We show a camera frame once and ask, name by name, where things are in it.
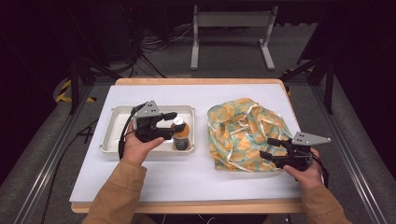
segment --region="bottle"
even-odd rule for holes
[[[189,124],[184,122],[182,117],[176,117],[173,120],[172,127],[176,129],[176,133],[173,135],[173,147],[176,150],[186,150],[190,148],[190,127]]]

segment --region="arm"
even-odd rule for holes
[[[141,164],[162,142],[163,138],[140,142],[134,136],[133,123],[130,123],[123,158],[93,200],[84,224],[131,223],[147,171]]]
[[[312,149],[312,152],[318,156],[316,150]],[[304,172],[288,165],[283,169],[300,184],[308,223],[350,223],[341,204],[324,187],[320,166],[316,161]]]

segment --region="hand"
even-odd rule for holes
[[[311,150],[313,154],[319,157],[318,151],[313,148],[311,148]],[[289,165],[283,166],[283,170],[298,181],[301,190],[312,189],[319,185],[323,185],[320,165],[316,161],[304,172],[296,170]]]
[[[134,135],[134,123],[131,120],[131,122],[129,122],[128,131],[125,136],[125,147],[122,158],[141,165],[149,152],[155,147],[159,146],[163,141],[164,139],[159,137],[147,143],[142,143]]]

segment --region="drawstring bag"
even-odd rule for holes
[[[278,169],[260,157],[260,150],[274,156],[286,155],[285,148],[267,143],[267,138],[292,138],[281,116],[248,98],[215,105],[207,111],[207,116],[210,154],[217,170],[263,172]]]

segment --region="person's right arm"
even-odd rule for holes
[[[316,150],[312,149],[312,152],[318,156]],[[309,224],[351,223],[347,220],[341,204],[323,185],[320,165],[316,161],[304,172],[288,165],[285,165],[283,170],[299,182]]]

